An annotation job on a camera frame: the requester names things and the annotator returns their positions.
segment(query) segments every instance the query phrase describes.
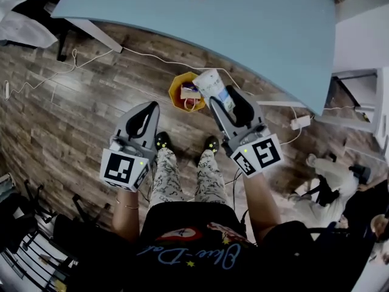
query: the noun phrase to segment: black chair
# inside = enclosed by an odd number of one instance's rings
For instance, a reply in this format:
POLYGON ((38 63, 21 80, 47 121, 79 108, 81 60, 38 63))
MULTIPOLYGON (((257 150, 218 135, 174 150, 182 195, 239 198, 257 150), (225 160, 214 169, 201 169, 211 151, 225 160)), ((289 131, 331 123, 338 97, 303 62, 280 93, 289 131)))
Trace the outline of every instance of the black chair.
POLYGON ((51 210, 47 210, 45 208, 43 208, 41 205, 40 205, 40 201, 43 202, 42 199, 39 198, 39 194, 40 194, 40 191, 43 190, 43 185, 39 185, 38 188, 36 189, 36 195, 33 196, 32 193, 31 193, 31 190, 30 190, 30 184, 29 184, 29 180, 25 180, 24 181, 24 187, 26 188, 26 191, 27 191, 27 194, 30 198, 30 202, 31 202, 31 206, 33 208, 33 210, 35 211, 35 213, 37 215, 39 215, 42 220, 47 224, 47 223, 50 223, 50 221, 57 216, 57 213, 56 212, 53 212, 51 210))
POLYGON ((78 211, 78 213, 80 214, 80 217, 81 219, 84 221, 84 223, 88 223, 88 224, 92 224, 92 225, 96 225, 97 222, 99 221, 103 211, 106 211, 106 210, 109 210, 109 208, 111 207, 109 205, 109 203, 106 203, 104 205, 104 208, 102 208, 100 210, 100 212, 94 217, 94 218, 91 218, 84 210, 83 208, 80 206, 80 204, 78 203, 80 200, 81 200, 81 197, 77 194, 75 194, 72 198, 73 200, 73 203, 78 211))
POLYGON ((376 241, 369 226, 365 232, 336 229, 336 222, 327 228, 312 228, 319 233, 314 246, 314 274, 320 291, 351 291, 369 259, 376 241))
POLYGON ((26 197, 18 193, 11 194, 0 203, 0 251, 8 249, 16 253, 27 234, 36 236, 38 222, 35 211, 26 197), (20 208, 24 215, 15 218, 14 213, 20 208))
POLYGON ((126 240, 94 224, 59 214, 50 243, 78 262, 67 278, 67 291, 122 290, 128 274, 122 262, 132 257, 126 240))
MULTIPOLYGON (((336 162, 336 156, 332 155, 332 161, 336 162)), ((359 184, 366 184, 369 180, 371 169, 369 167, 364 167, 359 164, 354 164, 353 166, 348 168, 350 171, 354 173, 354 176, 358 179, 359 184)), ((319 203, 319 205, 325 207, 326 204, 332 203, 335 199, 339 197, 339 191, 332 191, 331 188, 328 186, 327 180, 319 175, 318 176, 320 180, 320 184, 308 191, 305 195, 313 195, 317 192, 319 192, 318 197, 316 199, 316 203, 319 203)))

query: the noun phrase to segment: floor board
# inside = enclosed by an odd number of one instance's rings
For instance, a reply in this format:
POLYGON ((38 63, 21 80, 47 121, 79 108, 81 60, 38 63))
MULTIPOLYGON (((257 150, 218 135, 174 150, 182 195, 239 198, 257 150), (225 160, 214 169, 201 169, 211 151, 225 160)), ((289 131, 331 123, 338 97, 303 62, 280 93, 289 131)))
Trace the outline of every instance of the floor board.
MULTIPOLYGON (((270 83, 245 71, 233 63, 189 44, 129 27, 99 24, 113 39, 138 52, 158 55, 169 61, 180 61, 195 67, 225 68, 242 87, 253 94, 278 92, 270 83)), ((57 71, 71 70, 72 50, 77 49, 77 63, 81 64, 108 49, 96 40, 69 34, 66 40, 65 63, 55 60, 57 45, 48 49, 25 49, 15 46, 0 48, 0 83, 8 80, 11 88, 20 89, 24 81, 36 86, 57 71)), ((20 94, 0 101, 0 149, 7 168, 14 175, 18 187, 25 179, 33 186, 44 184, 45 198, 57 212, 76 215, 72 196, 77 193, 85 209, 96 214, 105 203, 111 210, 102 216, 102 225, 109 227, 115 191, 98 179, 103 148, 108 146, 119 117, 133 106, 150 100, 160 105, 159 130, 169 132, 178 156, 181 184, 191 199, 196 186, 196 166, 193 158, 201 153, 204 139, 215 134, 221 138, 208 108, 188 114, 175 108, 168 88, 175 75, 193 71, 184 66, 165 64, 152 57, 144 57, 124 50, 110 53, 80 69, 59 74, 36 90, 26 86, 20 94)), ((221 72, 225 84, 232 84, 221 72)), ((348 96, 339 88, 328 106, 351 105, 348 96)), ((281 142, 293 139, 298 131, 289 127, 294 115, 290 108, 264 106, 270 130, 281 142)), ((309 114, 296 109, 297 114, 309 114)), ((351 109, 331 111, 334 116, 357 118, 351 109)), ((323 156, 333 152, 340 162, 358 162, 381 174, 387 166, 373 159, 344 150, 344 141, 351 139, 357 145, 376 146, 368 133, 313 122, 304 128, 293 143, 283 146, 285 163, 266 172, 271 187, 288 193, 314 176, 305 166, 309 153, 323 156)), ((233 179, 235 165, 223 152, 217 155, 225 181, 233 179)), ((147 196, 151 173, 142 185, 147 196)), ((232 197, 232 185, 226 187, 232 197)), ((241 179, 236 185, 236 212, 240 217, 246 209, 246 197, 241 179)), ((140 216, 145 218, 147 202, 140 195, 140 216)))

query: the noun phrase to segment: yellow bowl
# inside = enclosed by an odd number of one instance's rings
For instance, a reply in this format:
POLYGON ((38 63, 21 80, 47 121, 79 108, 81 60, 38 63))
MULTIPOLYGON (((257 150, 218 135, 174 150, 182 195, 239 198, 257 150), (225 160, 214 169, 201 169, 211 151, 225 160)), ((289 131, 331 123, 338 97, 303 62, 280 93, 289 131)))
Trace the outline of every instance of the yellow bowl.
POLYGON ((192 111, 200 110, 201 108, 205 107, 205 100, 203 97, 201 97, 200 102, 193 108, 193 110, 185 109, 184 102, 185 100, 182 100, 180 98, 181 96, 181 84, 185 82, 192 82, 198 75, 187 72, 186 74, 178 75, 174 78, 173 82, 170 85, 169 89, 169 95, 170 99, 173 103, 173 105, 181 110, 184 110, 188 113, 191 113, 192 111))

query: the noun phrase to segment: cable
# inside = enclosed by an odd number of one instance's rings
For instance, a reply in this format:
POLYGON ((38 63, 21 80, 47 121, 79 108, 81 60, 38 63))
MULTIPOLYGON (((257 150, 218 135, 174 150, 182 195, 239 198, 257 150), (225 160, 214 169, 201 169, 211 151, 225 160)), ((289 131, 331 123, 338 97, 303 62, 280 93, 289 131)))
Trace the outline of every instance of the cable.
POLYGON ((138 55, 141 55, 141 56, 150 56, 150 57, 154 57, 154 58, 156 58, 156 59, 158 59, 158 60, 160 60, 160 61, 162 61, 162 62, 164 62, 164 63, 166 63, 166 64, 183 65, 183 66, 186 66, 186 67, 189 67, 189 68, 198 70, 198 71, 206 71, 206 70, 209 70, 209 69, 217 69, 217 70, 219 70, 219 71, 224 71, 224 72, 230 77, 230 79, 231 79, 231 81, 234 83, 234 85, 236 85, 236 87, 237 87, 238 89, 240 89, 240 86, 235 82, 235 80, 231 77, 231 75, 229 74, 229 72, 226 71, 224 68, 193 67, 193 66, 190 66, 190 65, 188 65, 188 64, 179 63, 179 62, 177 62, 177 61, 165 61, 165 60, 163 60, 162 58, 160 58, 160 57, 158 57, 158 56, 156 56, 156 55, 153 55, 153 54, 144 54, 144 53, 136 52, 136 51, 134 51, 134 50, 130 50, 130 49, 126 48, 126 47, 123 47, 123 48, 124 48, 124 50, 130 51, 130 52, 132 52, 132 53, 135 53, 135 54, 138 54, 138 55))
POLYGON ((96 60, 96 59, 98 59, 98 58, 100 58, 100 57, 103 57, 103 56, 105 56, 105 55, 111 53, 112 51, 113 51, 113 50, 110 50, 110 51, 108 51, 107 53, 104 53, 104 54, 101 54, 101 55, 99 55, 99 56, 96 56, 95 58, 91 59, 90 61, 87 61, 86 63, 82 64, 81 66, 77 66, 77 59, 76 59, 76 57, 77 57, 77 50, 74 49, 74 50, 72 51, 72 56, 73 56, 73 67, 72 67, 71 70, 69 70, 69 71, 58 71, 58 72, 56 72, 54 75, 52 75, 51 77, 46 78, 46 79, 40 81, 36 86, 32 86, 30 83, 24 82, 22 88, 21 88, 19 91, 15 90, 15 89, 12 89, 11 92, 10 92, 10 95, 9 95, 7 98, 5 97, 5 89, 6 89, 6 87, 7 87, 7 84, 9 85, 9 82, 8 82, 8 80, 6 80, 6 81, 4 82, 4 89, 3 89, 3 94, 4 94, 4 96, 3 96, 3 98, 4 98, 5 100, 9 100, 9 99, 11 98, 11 95, 12 95, 13 92, 16 92, 17 94, 19 94, 19 93, 24 89, 24 87, 25 87, 26 85, 29 85, 33 90, 35 90, 35 89, 36 89, 37 87, 39 87, 42 83, 44 83, 44 82, 46 82, 46 81, 48 81, 48 80, 53 79, 56 75, 58 75, 58 74, 67 74, 67 73, 69 73, 69 72, 72 72, 74 69, 81 68, 81 67, 85 66, 86 64, 89 64, 90 62, 92 62, 92 61, 94 61, 94 60, 96 60))
MULTIPOLYGON (((292 111, 293 111, 293 113, 294 113, 294 117, 295 117, 295 119, 297 120, 296 110, 294 110, 293 107, 291 107, 291 108, 292 108, 292 111)), ((280 145, 286 145, 286 144, 290 144, 291 142, 294 142, 296 139, 298 139, 298 138, 300 137, 302 130, 303 130, 303 129, 300 127, 300 132, 298 132, 298 135, 297 135, 295 138, 293 138, 293 140, 291 140, 291 141, 289 141, 289 142, 282 143, 282 144, 280 144, 280 145)))
POLYGON ((237 181, 241 176, 242 176, 242 172, 239 173, 239 175, 238 175, 238 177, 236 179, 233 179, 232 181, 229 181, 229 182, 225 183, 224 185, 228 185, 228 184, 233 183, 234 181, 237 181))
POLYGON ((324 108, 324 110, 342 110, 344 108, 355 108, 355 106, 343 106, 343 107, 334 107, 334 108, 324 108))
POLYGON ((232 185, 232 201, 233 201, 233 210, 235 211, 235 184, 236 184, 236 180, 238 179, 236 177, 236 175, 238 174, 239 172, 239 169, 236 170, 236 173, 235 173, 235 176, 233 177, 233 185, 232 185))
POLYGON ((151 168, 151 176, 153 177, 153 181, 151 182, 149 188, 148 188, 148 191, 147 191, 147 197, 143 194, 143 192, 140 190, 140 194, 142 195, 142 197, 144 197, 144 199, 150 203, 150 191, 153 192, 154 190, 154 165, 152 166, 151 168))

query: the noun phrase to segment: power adapter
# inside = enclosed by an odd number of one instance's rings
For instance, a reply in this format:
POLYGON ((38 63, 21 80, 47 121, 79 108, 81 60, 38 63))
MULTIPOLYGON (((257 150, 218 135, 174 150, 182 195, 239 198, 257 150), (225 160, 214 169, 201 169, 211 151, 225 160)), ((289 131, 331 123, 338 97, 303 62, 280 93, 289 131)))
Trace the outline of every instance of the power adapter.
POLYGON ((297 119, 293 119, 291 121, 291 128, 292 130, 299 130, 301 128, 307 127, 310 124, 311 124, 311 117, 303 116, 297 119))

